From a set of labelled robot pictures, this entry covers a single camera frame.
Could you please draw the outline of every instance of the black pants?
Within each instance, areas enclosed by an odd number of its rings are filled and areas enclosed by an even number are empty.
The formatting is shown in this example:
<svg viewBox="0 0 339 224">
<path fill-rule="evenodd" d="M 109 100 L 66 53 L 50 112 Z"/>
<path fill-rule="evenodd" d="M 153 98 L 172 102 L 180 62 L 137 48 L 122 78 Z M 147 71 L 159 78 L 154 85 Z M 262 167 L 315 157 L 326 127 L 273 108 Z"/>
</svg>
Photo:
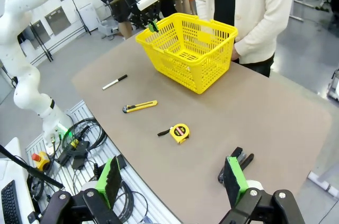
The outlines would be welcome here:
<svg viewBox="0 0 339 224">
<path fill-rule="evenodd" d="M 168 17 L 177 12 L 173 0 L 160 0 L 160 10 L 164 17 Z"/>
<path fill-rule="evenodd" d="M 273 64 L 274 54 L 271 58 L 267 59 L 266 61 L 260 61 L 253 64 L 241 64 L 242 66 L 249 68 L 255 72 L 264 75 L 265 77 L 270 77 L 271 73 L 271 66 Z M 233 62 L 239 64 L 239 59 L 234 60 Z"/>
</svg>

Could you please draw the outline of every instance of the black keyboard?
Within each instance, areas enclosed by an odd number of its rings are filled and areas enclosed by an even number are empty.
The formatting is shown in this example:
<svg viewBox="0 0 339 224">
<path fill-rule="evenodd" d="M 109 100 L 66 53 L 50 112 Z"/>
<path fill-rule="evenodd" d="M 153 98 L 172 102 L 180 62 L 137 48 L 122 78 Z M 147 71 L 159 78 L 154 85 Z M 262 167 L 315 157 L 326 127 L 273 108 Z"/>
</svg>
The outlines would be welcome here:
<svg viewBox="0 0 339 224">
<path fill-rule="evenodd" d="M 15 180 L 1 190 L 1 202 L 5 224 L 22 224 L 16 197 Z"/>
</svg>

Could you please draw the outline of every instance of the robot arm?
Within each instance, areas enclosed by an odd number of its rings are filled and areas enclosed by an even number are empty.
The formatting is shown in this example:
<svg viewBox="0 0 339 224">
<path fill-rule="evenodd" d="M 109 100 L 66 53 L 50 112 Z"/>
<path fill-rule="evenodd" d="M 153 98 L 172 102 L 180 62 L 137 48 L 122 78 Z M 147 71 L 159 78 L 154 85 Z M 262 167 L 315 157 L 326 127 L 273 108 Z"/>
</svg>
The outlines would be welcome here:
<svg viewBox="0 0 339 224">
<path fill-rule="evenodd" d="M 17 36 L 30 24 L 31 10 L 47 0 L 6 0 L 4 14 L 0 17 L 0 60 L 11 76 L 16 76 L 18 84 L 14 92 L 14 102 L 22 109 L 30 109 L 43 119 L 43 136 L 47 148 L 59 139 L 72 123 L 62 113 L 54 100 L 38 91 L 40 73 L 26 61 L 17 41 Z M 136 0 L 137 7 L 144 10 L 158 0 Z"/>
</svg>

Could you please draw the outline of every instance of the yellow basket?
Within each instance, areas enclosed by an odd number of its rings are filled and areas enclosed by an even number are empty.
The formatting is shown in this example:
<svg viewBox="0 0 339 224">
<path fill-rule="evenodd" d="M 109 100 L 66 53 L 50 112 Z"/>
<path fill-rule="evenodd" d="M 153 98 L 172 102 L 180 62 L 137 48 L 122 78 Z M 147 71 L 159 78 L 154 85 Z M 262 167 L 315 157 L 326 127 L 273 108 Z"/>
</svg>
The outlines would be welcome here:
<svg viewBox="0 0 339 224">
<path fill-rule="evenodd" d="M 176 13 L 136 37 L 157 71 L 201 94 L 228 69 L 235 27 Z"/>
</svg>

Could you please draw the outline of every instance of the yellow utility knife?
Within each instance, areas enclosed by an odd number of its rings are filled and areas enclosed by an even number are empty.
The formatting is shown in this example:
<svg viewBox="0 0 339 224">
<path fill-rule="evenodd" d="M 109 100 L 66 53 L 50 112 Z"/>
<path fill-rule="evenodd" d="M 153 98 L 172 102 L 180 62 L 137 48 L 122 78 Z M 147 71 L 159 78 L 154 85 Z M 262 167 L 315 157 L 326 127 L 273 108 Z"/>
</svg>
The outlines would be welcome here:
<svg viewBox="0 0 339 224">
<path fill-rule="evenodd" d="M 140 109 L 146 109 L 148 107 L 155 106 L 157 104 L 158 104 L 157 101 L 150 101 L 150 102 L 145 102 L 145 103 L 132 105 L 132 106 L 126 105 L 122 108 L 122 111 L 124 113 L 130 113 L 130 112 L 137 111 L 137 110 L 140 110 Z"/>
</svg>

